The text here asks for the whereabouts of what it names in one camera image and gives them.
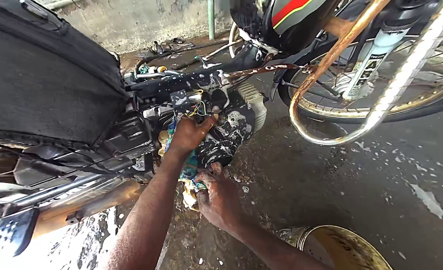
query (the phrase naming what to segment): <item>rear tire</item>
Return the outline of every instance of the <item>rear tire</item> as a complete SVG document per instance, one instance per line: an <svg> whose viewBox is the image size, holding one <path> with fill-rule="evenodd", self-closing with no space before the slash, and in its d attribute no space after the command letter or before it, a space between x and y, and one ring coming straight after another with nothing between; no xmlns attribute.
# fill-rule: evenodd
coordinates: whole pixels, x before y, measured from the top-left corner
<svg viewBox="0 0 443 270"><path fill-rule="evenodd" d="M315 49L312 53L307 54L300 58L295 64L296 65L306 65L311 60L313 60L315 57L322 55L326 52L328 52L331 47L335 44L334 42L322 45ZM288 70L285 72L285 75L283 76L283 80L285 82L290 82L292 78L296 74L296 70ZM289 87L286 85L279 84L278 85L278 94L281 98L281 100L287 105L290 106L291 96ZM389 123L389 122L397 122L402 120L409 120L414 118L419 118L422 116L435 114L438 112L443 111L443 98L439 101L436 101L430 105L427 105L425 107L420 107L419 109L413 109L407 112L399 112L397 114L388 115L383 122ZM361 124L365 121L365 118L337 118L337 117L327 117L324 115L315 114L313 112L307 111L301 107L299 107L298 113L302 116L313 118L316 120L322 120L322 121L328 121L332 123L339 123L339 124Z"/></svg>

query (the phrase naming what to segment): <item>green pipe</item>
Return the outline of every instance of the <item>green pipe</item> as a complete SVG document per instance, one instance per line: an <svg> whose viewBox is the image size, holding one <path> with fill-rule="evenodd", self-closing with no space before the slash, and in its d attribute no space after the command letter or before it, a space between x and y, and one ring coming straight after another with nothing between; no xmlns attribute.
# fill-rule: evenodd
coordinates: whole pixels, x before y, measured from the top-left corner
<svg viewBox="0 0 443 270"><path fill-rule="evenodd" d="M215 39L215 0L208 0L208 37Z"/></svg>

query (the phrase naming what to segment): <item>metal bucket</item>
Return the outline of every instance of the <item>metal bucket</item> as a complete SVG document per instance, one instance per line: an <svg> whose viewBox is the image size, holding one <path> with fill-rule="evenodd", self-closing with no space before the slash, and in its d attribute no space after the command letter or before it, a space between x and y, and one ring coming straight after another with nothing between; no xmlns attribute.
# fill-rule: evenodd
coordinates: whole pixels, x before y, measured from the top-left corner
<svg viewBox="0 0 443 270"><path fill-rule="evenodd" d="M333 225L282 229L277 235L335 270L392 270L361 236Z"/></svg>

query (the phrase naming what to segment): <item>hand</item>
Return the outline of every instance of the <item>hand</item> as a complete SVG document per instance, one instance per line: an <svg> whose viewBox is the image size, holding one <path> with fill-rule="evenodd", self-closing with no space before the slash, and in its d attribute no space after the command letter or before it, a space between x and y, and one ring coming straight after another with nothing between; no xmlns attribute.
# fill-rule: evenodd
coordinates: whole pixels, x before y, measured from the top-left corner
<svg viewBox="0 0 443 270"><path fill-rule="evenodd" d="M194 181L203 181L208 190L196 194L198 207L205 218L221 230L232 234L244 224L235 184L226 177L221 163L211 164L213 173L199 173Z"/></svg>
<svg viewBox="0 0 443 270"><path fill-rule="evenodd" d="M217 120L218 114L214 114L206 118L201 125L197 126L192 118L183 116L176 126L168 152L178 152L182 155L190 153L200 145L206 133Z"/></svg>

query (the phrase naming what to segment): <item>motorcycle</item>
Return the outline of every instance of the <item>motorcycle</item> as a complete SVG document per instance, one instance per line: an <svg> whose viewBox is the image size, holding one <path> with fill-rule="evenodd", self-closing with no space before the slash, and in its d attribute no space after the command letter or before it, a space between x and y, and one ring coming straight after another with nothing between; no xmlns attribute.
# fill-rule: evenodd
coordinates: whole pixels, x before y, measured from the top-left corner
<svg viewBox="0 0 443 270"><path fill-rule="evenodd" d="M196 153L204 169L231 162L277 91L322 146L443 111L443 0L230 0L230 13L231 62L122 77L116 56L55 13L0 0L0 169L15 164L0 170L0 252L136 198L182 115L219 114ZM272 71L269 96L247 82ZM361 125L317 138L302 117Z"/></svg>

